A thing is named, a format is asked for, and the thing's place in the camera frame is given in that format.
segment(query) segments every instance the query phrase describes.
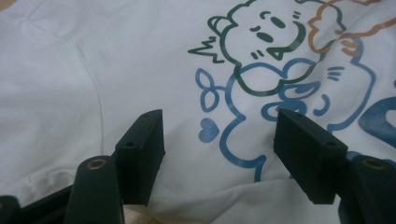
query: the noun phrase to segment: printed heart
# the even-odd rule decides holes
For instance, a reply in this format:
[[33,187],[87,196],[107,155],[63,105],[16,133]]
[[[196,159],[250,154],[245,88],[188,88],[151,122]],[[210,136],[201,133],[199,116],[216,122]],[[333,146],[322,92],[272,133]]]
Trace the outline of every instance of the printed heart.
[[199,132],[199,139],[201,142],[210,143],[219,134],[218,125],[212,119],[203,119],[201,121],[202,130]]

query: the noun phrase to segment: cartoon eye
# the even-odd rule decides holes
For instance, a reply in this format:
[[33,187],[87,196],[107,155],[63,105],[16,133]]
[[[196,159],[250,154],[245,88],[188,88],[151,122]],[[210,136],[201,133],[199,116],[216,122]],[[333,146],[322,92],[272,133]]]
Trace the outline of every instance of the cartoon eye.
[[251,31],[251,32],[258,32],[260,29],[261,29],[260,26],[256,26],[256,27],[254,27],[254,28],[250,28],[250,31]]
[[260,18],[262,18],[263,20],[265,20],[265,15],[267,14],[271,14],[271,12],[269,11],[263,11],[262,13],[260,13]]
[[286,27],[285,23],[282,20],[278,19],[277,17],[271,17],[271,22],[280,29]]

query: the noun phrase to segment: white t-shirt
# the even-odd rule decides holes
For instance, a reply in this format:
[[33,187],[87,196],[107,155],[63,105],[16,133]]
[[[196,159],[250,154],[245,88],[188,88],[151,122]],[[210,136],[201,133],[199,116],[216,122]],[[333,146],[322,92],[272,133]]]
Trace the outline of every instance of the white t-shirt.
[[0,194],[32,203],[163,110],[163,223],[338,223],[273,152],[276,109],[396,160],[391,1],[19,0],[0,12]]

